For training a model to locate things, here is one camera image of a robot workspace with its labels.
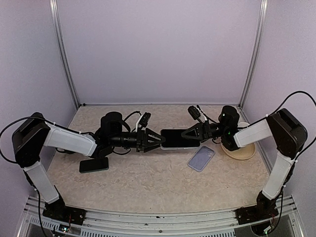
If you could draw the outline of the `clear case with ring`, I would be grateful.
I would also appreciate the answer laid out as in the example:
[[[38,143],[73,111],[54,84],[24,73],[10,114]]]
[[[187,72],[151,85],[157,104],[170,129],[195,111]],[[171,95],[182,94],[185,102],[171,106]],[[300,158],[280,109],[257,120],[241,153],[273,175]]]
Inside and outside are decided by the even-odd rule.
[[[160,145],[162,150],[181,150],[193,149],[200,146],[200,142],[185,142],[185,143],[168,143],[164,142]]]

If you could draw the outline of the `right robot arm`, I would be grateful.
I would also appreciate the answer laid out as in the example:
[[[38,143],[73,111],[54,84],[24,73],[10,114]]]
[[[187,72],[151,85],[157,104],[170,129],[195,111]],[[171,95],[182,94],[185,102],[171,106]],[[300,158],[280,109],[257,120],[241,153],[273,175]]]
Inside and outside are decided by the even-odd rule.
[[[195,106],[190,106],[188,112],[197,123],[182,132],[181,136],[185,139],[202,143],[219,138],[223,147],[233,152],[272,137],[276,144],[277,158],[261,193],[269,200],[278,197],[308,138],[305,127],[289,110],[278,110],[246,127],[238,125],[239,113],[232,106],[224,106],[218,122],[213,123],[208,118],[202,119],[202,111]]]

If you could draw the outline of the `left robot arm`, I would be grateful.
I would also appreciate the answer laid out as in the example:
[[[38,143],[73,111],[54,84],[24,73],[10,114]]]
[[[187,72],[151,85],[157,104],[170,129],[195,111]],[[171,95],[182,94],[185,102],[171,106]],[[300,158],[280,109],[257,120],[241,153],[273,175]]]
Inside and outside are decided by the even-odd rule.
[[[42,148],[60,148],[93,159],[105,158],[115,147],[134,148],[137,152],[145,153],[165,142],[163,136],[147,128],[150,117],[150,113],[141,115],[135,131],[131,131],[121,113],[109,112],[101,118],[100,127],[95,133],[82,133],[50,122],[41,113],[34,113],[24,118],[24,122],[12,134],[15,161],[44,201],[50,204],[50,212],[63,220],[69,215],[69,208],[59,201],[61,196],[40,162]]]

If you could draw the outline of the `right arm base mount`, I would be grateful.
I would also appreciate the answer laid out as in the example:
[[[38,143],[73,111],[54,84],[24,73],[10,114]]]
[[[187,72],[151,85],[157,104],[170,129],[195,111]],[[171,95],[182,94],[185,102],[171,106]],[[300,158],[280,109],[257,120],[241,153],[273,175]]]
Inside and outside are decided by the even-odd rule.
[[[248,207],[240,207],[235,210],[239,225],[265,220],[278,215],[276,200],[270,200],[260,192],[256,198],[256,204]]]

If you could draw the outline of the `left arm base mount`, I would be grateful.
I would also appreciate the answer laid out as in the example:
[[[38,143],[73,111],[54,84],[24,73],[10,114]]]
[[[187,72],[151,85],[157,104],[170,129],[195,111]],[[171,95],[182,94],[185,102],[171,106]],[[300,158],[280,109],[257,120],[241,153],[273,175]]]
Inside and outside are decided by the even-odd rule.
[[[83,225],[86,210],[82,208],[70,207],[57,191],[58,199],[52,203],[45,202],[43,216],[53,220],[62,221],[68,224]]]

